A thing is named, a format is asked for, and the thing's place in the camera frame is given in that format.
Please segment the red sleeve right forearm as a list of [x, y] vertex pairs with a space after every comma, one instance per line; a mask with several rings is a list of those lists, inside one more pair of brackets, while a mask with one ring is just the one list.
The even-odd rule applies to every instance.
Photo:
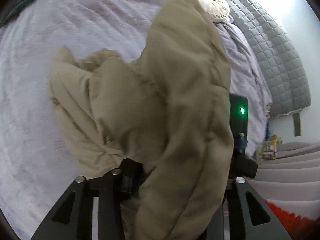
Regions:
[[291, 239], [311, 239], [315, 232], [317, 220], [312, 220], [308, 217], [295, 215], [275, 204], [264, 200], [266, 205], [271, 209], [282, 226], [288, 232]]

